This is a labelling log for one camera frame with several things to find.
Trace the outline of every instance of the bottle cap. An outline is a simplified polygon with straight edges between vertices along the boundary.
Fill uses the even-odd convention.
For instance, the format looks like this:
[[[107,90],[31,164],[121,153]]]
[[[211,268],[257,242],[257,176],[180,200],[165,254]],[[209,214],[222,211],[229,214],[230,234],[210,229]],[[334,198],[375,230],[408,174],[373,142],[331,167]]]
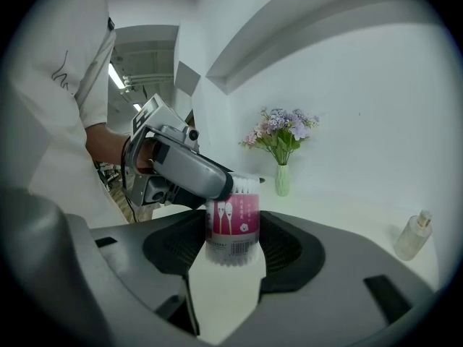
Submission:
[[[420,212],[420,215],[418,216],[418,225],[420,225],[422,228],[425,228],[429,225],[429,222],[431,222],[431,218],[433,218],[431,212],[427,210],[422,210]]]

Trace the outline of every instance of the white table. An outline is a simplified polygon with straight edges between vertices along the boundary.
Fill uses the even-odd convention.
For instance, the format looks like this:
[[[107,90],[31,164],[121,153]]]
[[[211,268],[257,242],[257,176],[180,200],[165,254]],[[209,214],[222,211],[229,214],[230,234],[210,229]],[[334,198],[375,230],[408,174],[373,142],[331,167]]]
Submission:
[[[288,197],[278,197],[274,180],[264,176],[261,184],[260,209],[284,213],[323,225],[359,234],[375,242],[396,257],[394,242],[410,216],[417,212],[387,207],[336,192],[292,187]],[[153,211],[153,218],[189,210],[170,205]],[[436,248],[431,236],[411,260],[403,262],[433,290],[439,288]],[[265,258],[260,249],[258,260],[246,267],[224,267],[209,263],[205,246],[190,269],[190,289],[200,337],[219,344],[241,324],[258,302],[260,279],[266,275]]]

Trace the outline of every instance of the hand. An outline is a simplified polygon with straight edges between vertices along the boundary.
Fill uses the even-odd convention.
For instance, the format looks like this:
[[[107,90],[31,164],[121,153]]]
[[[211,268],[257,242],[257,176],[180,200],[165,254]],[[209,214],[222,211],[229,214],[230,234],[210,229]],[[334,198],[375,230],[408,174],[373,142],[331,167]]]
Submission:
[[[144,141],[140,153],[138,153],[137,167],[139,169],[149,169],[150,171],[153,169],[151,160],[154,160],[156,157],[153,154],[155,144],[156,141],[154,139],[146,139]]]

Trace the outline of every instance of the fluorescent light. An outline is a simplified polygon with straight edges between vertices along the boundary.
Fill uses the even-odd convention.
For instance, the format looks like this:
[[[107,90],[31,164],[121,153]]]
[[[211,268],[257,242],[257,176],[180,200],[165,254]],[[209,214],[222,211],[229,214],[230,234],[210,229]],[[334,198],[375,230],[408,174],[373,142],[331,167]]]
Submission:
[[[121,79],[117,75],[116,70],[114,69],[112,63],[109,64],[109,76],[113,79],[114,83],[120,90],[125,89],[124,83],[121,81]]]

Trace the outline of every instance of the green vase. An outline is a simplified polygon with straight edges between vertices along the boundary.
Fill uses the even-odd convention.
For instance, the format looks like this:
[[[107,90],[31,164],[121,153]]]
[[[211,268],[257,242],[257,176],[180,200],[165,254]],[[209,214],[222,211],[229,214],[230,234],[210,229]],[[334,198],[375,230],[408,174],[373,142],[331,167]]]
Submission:
[[[275,188],[277,195],[285,197],[289,194],[290,180],[288,165],[277,165],[275,176]]]

